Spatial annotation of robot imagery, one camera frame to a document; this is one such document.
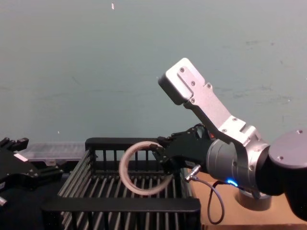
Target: metal grill rack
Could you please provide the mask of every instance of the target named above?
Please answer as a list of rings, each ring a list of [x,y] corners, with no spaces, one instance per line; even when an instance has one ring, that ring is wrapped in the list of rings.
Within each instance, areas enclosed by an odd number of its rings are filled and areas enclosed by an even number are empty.
[[[152,196],[134,194],[121,182],[119,153],[144,140],[156,141],[148,138],[88,139],[85,155],[58,195],[42,206],[45,229],[201,229],[200,202],[192,197],[189,184],[183,181],[183,170],[174,174],[164,191]],[[157,161],[150,159],[150,154],[146,151],[141,160],[142,156],[136,153],[129,164],[130,178],[141,188],[156,186],[164,176]]]

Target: light blue wall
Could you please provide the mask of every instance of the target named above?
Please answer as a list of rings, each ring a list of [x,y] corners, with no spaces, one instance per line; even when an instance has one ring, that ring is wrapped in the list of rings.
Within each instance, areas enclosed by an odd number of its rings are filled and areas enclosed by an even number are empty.
[[[187,57],[272,141],[307,126],[306,12],[305,0],[1,0],[0,137],[185,130],[196,116],[157,77]]]

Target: brown cardboard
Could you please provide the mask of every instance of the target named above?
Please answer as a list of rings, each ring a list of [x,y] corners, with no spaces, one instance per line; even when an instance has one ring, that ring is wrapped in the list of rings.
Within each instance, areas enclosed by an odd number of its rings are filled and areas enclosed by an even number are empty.
[[[200,179],[213,184],[215,180],[204,173],[197,175]],[[268,229],[297,229],[307,230],[307,222],[297,218],[291,211],[284,195],[272,197],[272,204],[268,210],[253,211],[241,206],[236,198],[238,189],[231,185],[218,185],[225,206],[224,220],[218,225],[212,225],[207,216],[207,205],[210,188],[200,182],[190,182],[192,192],[201,201],[201,222],[206,230],[268,230]],[[217,221],[222,213],[221,205],[216,195],[213,195],[210,214],[213,221]]]

